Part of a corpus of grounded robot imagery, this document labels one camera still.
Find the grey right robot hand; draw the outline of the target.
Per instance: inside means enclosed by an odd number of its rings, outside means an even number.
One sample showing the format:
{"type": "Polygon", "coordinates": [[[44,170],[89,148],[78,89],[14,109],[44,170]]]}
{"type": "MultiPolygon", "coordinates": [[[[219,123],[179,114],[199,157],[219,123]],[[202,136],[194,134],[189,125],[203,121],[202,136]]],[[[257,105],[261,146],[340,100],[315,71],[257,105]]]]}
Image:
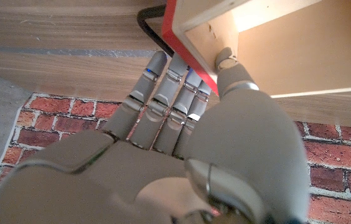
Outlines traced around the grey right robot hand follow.
{"type": "Polygon", "coordinates": [[[259,90],[229,48],[215,61],[220,101],[200,110],[192,135],[176,93],[192,74],[175,55],[154,54],[105,126],[51,144],[0,186],[0,223],[302,223],[309,203],[299,130],[259,90]]]}

